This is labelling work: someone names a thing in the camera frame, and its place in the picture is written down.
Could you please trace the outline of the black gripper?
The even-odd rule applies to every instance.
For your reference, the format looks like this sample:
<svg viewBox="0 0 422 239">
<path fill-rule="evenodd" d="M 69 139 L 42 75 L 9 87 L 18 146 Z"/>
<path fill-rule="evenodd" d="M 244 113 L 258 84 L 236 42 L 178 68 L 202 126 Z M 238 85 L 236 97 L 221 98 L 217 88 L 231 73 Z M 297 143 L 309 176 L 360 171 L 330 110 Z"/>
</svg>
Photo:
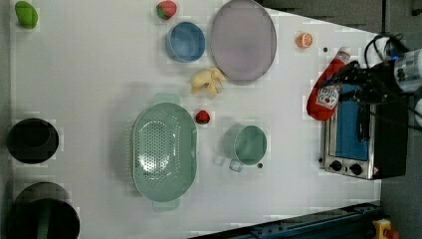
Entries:
<svg viewBox="0 0 422 239">
<path fill-rule="evenodd" d="M 359 63 L 352 61 L 329 77 L 326 84 L 328 86 L 355 85 L 359 71 Z M 366 105 L 392 103 L 405 95 L 396 82 L 392 62 L 380 63 L 372 68 L 363 69 L 359 73 L 358 87 L 357 100 Z"/>
</svg>

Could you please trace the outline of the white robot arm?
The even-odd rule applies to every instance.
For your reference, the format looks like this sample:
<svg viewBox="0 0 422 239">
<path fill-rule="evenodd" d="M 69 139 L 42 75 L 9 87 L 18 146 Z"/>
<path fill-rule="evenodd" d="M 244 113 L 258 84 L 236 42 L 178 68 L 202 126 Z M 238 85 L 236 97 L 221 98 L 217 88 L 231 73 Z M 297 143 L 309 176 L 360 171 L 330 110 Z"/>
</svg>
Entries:
<svg viewBox="0 0 422 239">
<path fill-rule="evenodd" d="M 328 79 L 328 86 L 351 85 L 357 89 L 340 98 L 361 105 L 384 105 L 397 102 L 421 88 L 421 53 L 419 50 L 361 68 L 352 61 Z"/>
</svg>

